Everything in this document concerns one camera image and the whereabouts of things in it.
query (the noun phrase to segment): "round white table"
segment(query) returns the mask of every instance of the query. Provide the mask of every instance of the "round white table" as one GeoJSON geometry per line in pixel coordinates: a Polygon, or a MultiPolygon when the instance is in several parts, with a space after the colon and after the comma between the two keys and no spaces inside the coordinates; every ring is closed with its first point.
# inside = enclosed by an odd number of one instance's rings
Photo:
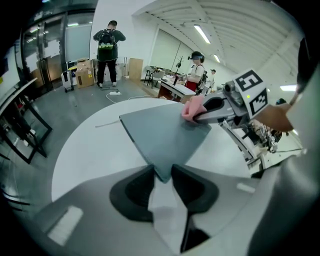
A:
{"type": "MultiPolygon", "coordinates": [[[[56,201],[81,183],[147,165],[121,122],[120,115],[175,101],[139,98],[121,101],[101,109],[80,124],[65,142],[54,167],[51,198],[56,201]]],[[[217,124],[186,163],[187,166],[218,174],[249,178],[242,152],[217,124]]]]}

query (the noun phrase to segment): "white shirt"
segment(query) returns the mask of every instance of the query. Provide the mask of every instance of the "white shirt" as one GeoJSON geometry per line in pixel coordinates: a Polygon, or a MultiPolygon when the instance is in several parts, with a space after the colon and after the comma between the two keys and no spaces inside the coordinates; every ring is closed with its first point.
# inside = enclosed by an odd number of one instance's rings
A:
{"type": "Polygon", "coordinates": [[[204,72],[205,72],[205,68],[204,68],[204,66],[202,66],[200,64],[200,65],[197,65],[197,66],[193,67],[193,69],[191,70],[190,76],[193,77],[193,78],[200,77],[200,79],[201,79],[203,74],[204,74],[204,72]]]}

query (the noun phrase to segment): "pink cloth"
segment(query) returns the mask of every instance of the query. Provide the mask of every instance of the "pink cloth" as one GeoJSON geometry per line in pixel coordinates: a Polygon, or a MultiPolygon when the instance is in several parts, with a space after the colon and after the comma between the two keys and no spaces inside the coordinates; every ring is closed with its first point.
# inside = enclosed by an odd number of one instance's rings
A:
{"type": "Polygon", "coordinates": [[[204,98],[204,95],[191,97],[190,101],[188,100],[184,105],[181,113],[182,117],[187,121],[195,123],[194,116],[207,111],[207,109],[202,105],[204,98]]]}

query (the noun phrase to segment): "glass door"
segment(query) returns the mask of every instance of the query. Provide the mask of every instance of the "glass door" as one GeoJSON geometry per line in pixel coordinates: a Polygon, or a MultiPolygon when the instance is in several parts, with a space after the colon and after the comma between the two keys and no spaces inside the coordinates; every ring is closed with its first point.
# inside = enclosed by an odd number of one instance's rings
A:
{"type": "Polygon", "coordinates": [[[24,33],[23,56],[40,94],[62,85],[62,16],[47,19],[24,33]]]}
{"type": "Polygon", "coordinates": [[[62,16],[44,21],[42,36],[43,71],[47,73],[51,88],[55,89],[62,85],[62,16]]]}
{"type": "Polygon", "coordinates": [[[45,85],[39,53],[39,27],[40,25],[31,27],[24,32],[23,37],[24,62],[29,69],[30,79],[37,78],[34,82],[36,88],[41,88],[45,85]]]}

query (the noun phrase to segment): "gray cloth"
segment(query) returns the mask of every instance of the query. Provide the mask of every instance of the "gray cloth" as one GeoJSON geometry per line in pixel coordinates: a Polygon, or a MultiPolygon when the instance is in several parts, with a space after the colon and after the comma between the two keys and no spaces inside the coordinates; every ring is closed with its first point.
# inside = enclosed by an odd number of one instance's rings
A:
{"type": "Polygon", "coordinates": [[[120,116],[132,141],[164,183],[171,177],[172,165],[184,165],[211,130],[210,125],[184,120],[183,107],[175,103],[120,116]]]}

